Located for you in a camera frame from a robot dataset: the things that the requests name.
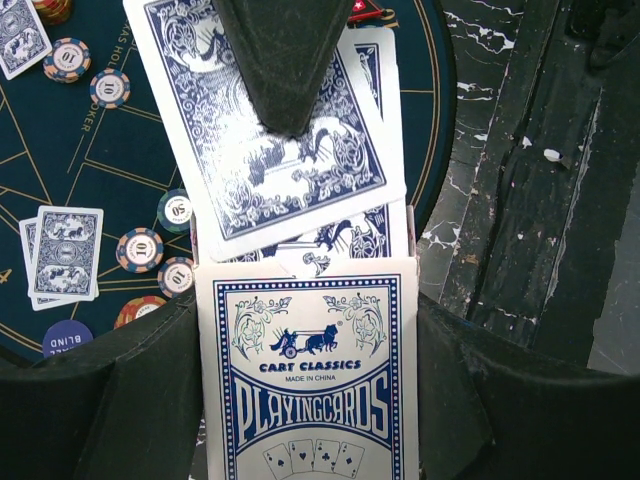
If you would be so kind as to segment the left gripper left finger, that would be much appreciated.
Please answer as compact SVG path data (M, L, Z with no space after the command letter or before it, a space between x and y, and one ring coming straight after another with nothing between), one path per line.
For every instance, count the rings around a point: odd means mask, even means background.
M196 298L1 369L4 479L185 479L203 413Z

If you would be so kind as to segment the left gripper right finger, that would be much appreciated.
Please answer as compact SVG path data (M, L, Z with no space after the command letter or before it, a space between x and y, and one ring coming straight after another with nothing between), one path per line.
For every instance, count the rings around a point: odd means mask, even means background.
M639 379L522 348L418 298L422 479L636 479Z

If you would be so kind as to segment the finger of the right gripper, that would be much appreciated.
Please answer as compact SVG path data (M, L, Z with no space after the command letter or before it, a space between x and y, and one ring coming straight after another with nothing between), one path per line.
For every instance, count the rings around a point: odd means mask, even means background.
M276 133L298 136L354 3L218 0L214 3L255 111Z

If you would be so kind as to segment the red black triangle marker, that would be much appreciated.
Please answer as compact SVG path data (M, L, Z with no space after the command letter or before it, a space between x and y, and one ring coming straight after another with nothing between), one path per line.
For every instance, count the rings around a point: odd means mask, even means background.
M374 0L356 0L350 13L348 24L356 25L366 21L390 20L395 16L395 11L381 7Z

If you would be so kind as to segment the purple small blind button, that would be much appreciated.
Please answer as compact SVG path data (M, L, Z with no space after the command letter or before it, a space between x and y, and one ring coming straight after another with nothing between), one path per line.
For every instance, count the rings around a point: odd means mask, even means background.
M42 353L51 357L88 343L94 339L92 332L77 320L62 320L52 325L42 341Z

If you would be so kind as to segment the red yellow chips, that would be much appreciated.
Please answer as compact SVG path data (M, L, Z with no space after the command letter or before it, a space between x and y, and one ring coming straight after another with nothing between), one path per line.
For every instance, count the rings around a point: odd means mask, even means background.
M72 0L32 0L36 12L45 25L58 25L67 21L73 8Z
M120 310L114 328L120 328L165 305L166 301L158 296L143 296L130 300Z

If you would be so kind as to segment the blue white chip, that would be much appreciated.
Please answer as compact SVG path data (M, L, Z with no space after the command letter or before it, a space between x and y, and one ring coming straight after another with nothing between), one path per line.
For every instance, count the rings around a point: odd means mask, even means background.
M193 285L193 261L187 257L169 258L159 269L157 282L168 298L180 295Z
M131 93L131 83L120 70L106 68L91 80L89 94L93 103L104 109L115 109L124 105Z

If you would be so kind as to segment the blue card being drawn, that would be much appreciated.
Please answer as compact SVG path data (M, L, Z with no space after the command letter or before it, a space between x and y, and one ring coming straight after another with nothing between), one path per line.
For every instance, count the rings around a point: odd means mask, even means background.
M369 67L345 31L298 137L270 132L210 1L124 5L215 260L305 267L407 251L401 151L384 134Z

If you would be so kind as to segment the blue white chips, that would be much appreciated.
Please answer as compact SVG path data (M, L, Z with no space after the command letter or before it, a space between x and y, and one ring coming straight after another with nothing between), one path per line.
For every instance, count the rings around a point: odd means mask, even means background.
M89 47L82 40L71 37L56 40L43 60L45 76L58 83L76 82L90 66Z
M156 268L164 256L164 243L154 230L137 227L118 241L115 257L131 273L146 273Z

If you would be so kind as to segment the dealt blue playing card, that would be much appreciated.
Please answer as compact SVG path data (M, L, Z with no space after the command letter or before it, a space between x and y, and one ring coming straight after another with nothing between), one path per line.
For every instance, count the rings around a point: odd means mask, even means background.
M38 299L96 297L104 211L42 205L38 209L30 293Z

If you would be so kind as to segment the green chip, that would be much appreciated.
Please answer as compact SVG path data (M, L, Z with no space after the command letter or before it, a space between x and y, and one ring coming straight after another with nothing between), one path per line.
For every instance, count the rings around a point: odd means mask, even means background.
M185 232L190 227L193 207L185 189L173 189L159 200L156 216L160 225L172 233Z

